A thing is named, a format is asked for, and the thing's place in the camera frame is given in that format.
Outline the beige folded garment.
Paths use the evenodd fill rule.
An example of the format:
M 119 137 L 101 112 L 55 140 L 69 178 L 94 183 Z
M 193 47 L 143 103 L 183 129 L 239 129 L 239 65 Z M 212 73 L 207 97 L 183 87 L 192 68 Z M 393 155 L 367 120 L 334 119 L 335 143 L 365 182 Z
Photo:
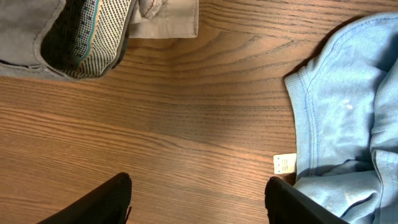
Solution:
M 134 39 L 198 36 L 199 0 L 137 0 L 129 22 Z

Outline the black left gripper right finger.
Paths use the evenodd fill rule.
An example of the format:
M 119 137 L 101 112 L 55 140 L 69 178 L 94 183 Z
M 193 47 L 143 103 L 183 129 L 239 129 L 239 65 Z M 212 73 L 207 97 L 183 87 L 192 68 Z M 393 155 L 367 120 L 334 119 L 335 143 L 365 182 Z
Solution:
M 264 193 L 270 224 L 348 224 L 279 177 L 269 179 Z

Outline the light blue printed t-shirt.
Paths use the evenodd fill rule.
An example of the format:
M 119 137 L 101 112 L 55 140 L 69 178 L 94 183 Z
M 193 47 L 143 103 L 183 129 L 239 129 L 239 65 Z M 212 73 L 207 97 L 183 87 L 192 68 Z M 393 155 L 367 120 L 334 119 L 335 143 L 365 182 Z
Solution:
M 396 223 L 397 13 L 342 27 L 285 85 L 295 188 L 348 223 Z

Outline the grey folded garment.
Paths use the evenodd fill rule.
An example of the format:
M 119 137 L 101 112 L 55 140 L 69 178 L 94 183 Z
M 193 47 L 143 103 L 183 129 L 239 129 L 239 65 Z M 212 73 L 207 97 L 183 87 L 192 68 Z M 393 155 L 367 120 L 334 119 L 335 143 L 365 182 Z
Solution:
M 123 59 L 133 0 L 1 0 L 1 75 L 100 78 Z

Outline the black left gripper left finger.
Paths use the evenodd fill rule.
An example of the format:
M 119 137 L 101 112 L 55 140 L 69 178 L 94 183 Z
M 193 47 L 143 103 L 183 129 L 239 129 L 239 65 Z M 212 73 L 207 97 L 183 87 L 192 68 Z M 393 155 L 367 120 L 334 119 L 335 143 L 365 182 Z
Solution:
M 132 180 L 120 172 L 39 224 L 125 224 L 132 207 Z

